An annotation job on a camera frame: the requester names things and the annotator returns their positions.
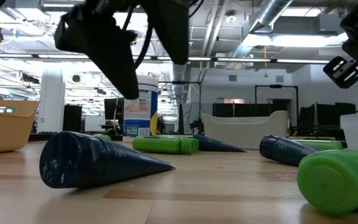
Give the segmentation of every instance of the wooden table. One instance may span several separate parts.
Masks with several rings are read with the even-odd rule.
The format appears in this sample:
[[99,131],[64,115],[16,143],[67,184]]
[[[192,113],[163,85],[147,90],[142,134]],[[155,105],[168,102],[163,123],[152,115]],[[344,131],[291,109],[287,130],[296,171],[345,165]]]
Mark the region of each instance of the wooden table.
[[177,169],[91,190],[50,189],[39,176],[45,142],[0,153],[0,223],[358,223],[308,205],[296,167],[258,152],[151,154]]

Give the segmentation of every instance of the pillar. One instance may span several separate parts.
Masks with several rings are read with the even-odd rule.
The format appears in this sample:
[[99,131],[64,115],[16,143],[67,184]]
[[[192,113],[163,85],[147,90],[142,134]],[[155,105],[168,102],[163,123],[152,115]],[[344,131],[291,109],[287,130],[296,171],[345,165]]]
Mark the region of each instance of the pillar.
[[60,63],[44,63],[41,79],[38,133],[63,130],[66,83]]

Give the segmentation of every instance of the bottle cap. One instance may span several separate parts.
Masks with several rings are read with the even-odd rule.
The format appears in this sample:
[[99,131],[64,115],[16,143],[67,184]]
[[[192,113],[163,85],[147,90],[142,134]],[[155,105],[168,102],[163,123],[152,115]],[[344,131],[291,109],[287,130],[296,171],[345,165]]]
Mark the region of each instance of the bottle cap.
[[259,144],[259,152],[260,155],[267,159],[271,159],[273,157],[273,146],[277,139],[280,137],[268,135],[262,138]]
[[309,155],[302,161],[299,190],[318,210],[343,215],[358,208],[358,163],[340,152],[326,152]]
[[181,139],[181,153],[182,154],[193,154],[198,149],[198,140],[192,138]]

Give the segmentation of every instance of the table surface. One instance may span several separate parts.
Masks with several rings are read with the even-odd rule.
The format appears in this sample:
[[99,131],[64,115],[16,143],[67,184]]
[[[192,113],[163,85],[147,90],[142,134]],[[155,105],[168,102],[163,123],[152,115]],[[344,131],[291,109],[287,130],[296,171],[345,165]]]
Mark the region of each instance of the table surface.
[[176,169],[90,190],[50,189],[39,176],[45,142],[0,153],[0,223],[358,223],[308,205],[296,167],[256,151],[150,154]]

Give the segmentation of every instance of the tan plastic bin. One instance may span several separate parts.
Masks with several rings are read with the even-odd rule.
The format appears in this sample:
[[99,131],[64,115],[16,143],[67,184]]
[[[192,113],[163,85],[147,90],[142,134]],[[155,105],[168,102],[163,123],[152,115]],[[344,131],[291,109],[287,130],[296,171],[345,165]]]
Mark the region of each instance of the tan plastic bin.
[[0,100],[0,106],[17,113],[0,113],[0,152],[23,148],[29,140],[39,101]]

